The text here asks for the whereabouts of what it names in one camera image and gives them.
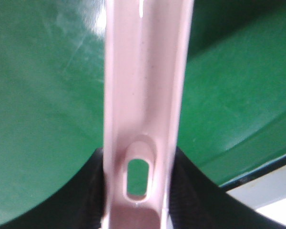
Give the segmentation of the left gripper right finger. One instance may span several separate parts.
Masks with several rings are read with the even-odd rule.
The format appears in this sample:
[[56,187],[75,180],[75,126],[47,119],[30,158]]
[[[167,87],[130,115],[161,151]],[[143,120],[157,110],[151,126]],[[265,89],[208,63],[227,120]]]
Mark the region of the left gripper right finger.
[[180,149],[171,176],[169,215],[175,229],[285,229],[211,181]]

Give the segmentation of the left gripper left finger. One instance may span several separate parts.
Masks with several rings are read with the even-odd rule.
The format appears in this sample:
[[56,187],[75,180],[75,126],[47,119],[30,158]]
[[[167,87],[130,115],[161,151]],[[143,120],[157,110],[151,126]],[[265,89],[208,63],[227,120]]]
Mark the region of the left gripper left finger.
[[1,229],[100,229],[104,214],[103,150],[96,149],[57,192]]

